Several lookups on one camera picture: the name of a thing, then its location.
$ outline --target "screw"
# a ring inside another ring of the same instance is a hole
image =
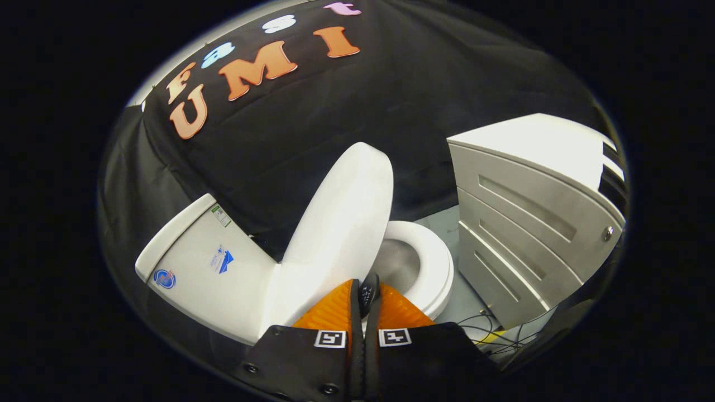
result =
[[[251,374],[256,374],[258,372],[258,367],[254,366],[250,363],[244,364],[243,368]]]
[[[613,234],[613,226],[608,226],[606,229],[603,230],[603,241],[607,242],[611,239],[611,235]]]
[[[337,393],[337,387],[331,384],[325,384],[322,387],[322,390],[320,392],[324,393],[325,395],[332,395],[334,393]]]

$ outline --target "letter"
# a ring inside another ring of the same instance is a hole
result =
[[[204,95],[201,90],[204,88],[203,84],[199,84],[198,87],[194,88],[193,91],[189,93],[188,100],[194,102],[194,108],[196,109],[196,119],[193,123],[189,123],[186,120],[186,114],[184,113],[184,103],[179,103],[174,111],[169,116],[169,120],[174,122],[174,127],[179,133],[179,137],[182,139],[189,139],[196,135],[196,133],[201,130],[206,122],[206,116],[208,115],[208,109],[206,108],[206,101],[204,101]]]
[[[204,64],[201,64],[201,68],[205,69],[211,64],[214,64],[218,59],[228,56],[229,53],[233,52],[233,49],[236,49],[236,47],[231,45],[231,42],[226,42],[216,49],[213,49],[204,57]]]
[[[342,26],[331,26],[330,28],[318,29],[313,32],[313,35],[318,35],[325,41],[325,44],[330,50],[327,53],[328,57],[337,58],[358,53],[360,48],[353,46],[347,41],[345,35],[342,33],[344,30],[345,28]]]
[[[289,26],[295,24],[295,17],[292,15],[284,15],[276,19],[272,19],[267,23],[263,24],[261,28],[265,29],[266,34],[272,34],[273,32],[278,32],[281,29],[286,29]]]
[[[167,89],[169,90],[169,104],[171,104],[184,90],[184,88],[186,88],[186,84],[184,83],[191,76],[191,72],[189,70],[194,68],[195,65],[195,62],[191,62],[191,64],[184,67],[184,69],[169,83],[169,85],[167,85]]]
[[[298,68],[296,63],[291,63],[285,56],[284,43],[284,41],[277,41],[263,46],[256,54],[256,60],[253,63],[237,59],[219,70],[219,74],[226,77],[231,90],[228,100],[235,101],[250,89],[241,79],[254,85],[261,85],[265,69],[268,70],[266,78],[275,79]]]
[[[324,9],[332,9],[335,11],[336,14],[340,15],[358,15],[362,14],[363,12],[360,10],[351,10],[348,7],[352,7],[352,4],[345,4],[345,3],[333,3],[333,4],[328,4],[327,6],[323,7]]]

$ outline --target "letter m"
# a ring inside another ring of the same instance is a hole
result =
[[[298,68],[296,63],[291,63],[285,56],[284,43],[284,41],[276,41],[263,46],[256,54],[253,63],[237,59],[219,70],[219,74],[226,77],[231,90],[228,100],[234,101],[248,92],[250,87],[243,81],[260,85],[266,69],[268,70],[266,78],[275,79]]]

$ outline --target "gray floor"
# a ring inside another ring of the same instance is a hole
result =
[[[454,259],[454,283],[450,301],[445,310],[435,319],[436,323],[455,322],[463,326],[467,335],[473,340],[482,340],[489,335],[489,330],[496,330],[500,324],[492,317],[483,314],[491,314],[479,298],[474,289],[459,272],[459,206],[449,208],[415,221],[430,230],[445,242]],[[528,323],[511,328],[501,336],[492,340],[490,344],[478,343],[477,346],[483,352],[491,350],[493,355],[490,358],[497,362],[503,362],[513,355],[516,348],[517,335],[519,342],[527,344],[536,339],[535,335],[546,324],[556,308],[552,308],[539,318]]]

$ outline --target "orange letter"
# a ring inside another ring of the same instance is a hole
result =
[[[343,57],[358,53],[360,48],[347,41],[345,35],[342,34],[344,30],[345,28],[342,26],[331,26],[330,28],[318,29],[313,32],[313,35],[321,36],[322,40],[325,41],[328,49],[330,49],[330,52],[327,53],[329,57]]]
[[[201,127],[204,126],[206,122],[206,116],[208,115],[208,109],[206,108],[206,101],[204,101],[204,95],[201,93],[204,85],[199,84],[198,87],[194,88],[193,91],[189,93],[188,100],[194,102],[194,108],[196,109],[196,119],[193,123],[189,123],[186,120],[186,114],[184,113],[184,103],[179,103],[174,111],[169,116],[169,120],[174,122],[174,127],[179,133],[179,137],[183,139],[189,139],[199,132]]]
[[[167,85],[167,89],[169,90],[169,104],[171,104],[174,99],[179,96],[181,91],[186,88],[186,82],[189,77],[191,76],[191,72],[189,71],[190,69],[194,68],[196,65],[195,62],[192,62],[188,66],[184,67],[184,69],[177,75],[170,83]]]
[[[256,54],[253,63],[245,60],[234,60],[219,70],[219,74],[226,77],[231,93],[228,100],[235,101],[248,92],[250,87],[241,81],[241,78],[254,85],[263,82],[263,70],[268,69],[266,78],[274,79],[298,68],[296,63],[291,63],[283,52],[284,41],[277,41],[263,46]]]

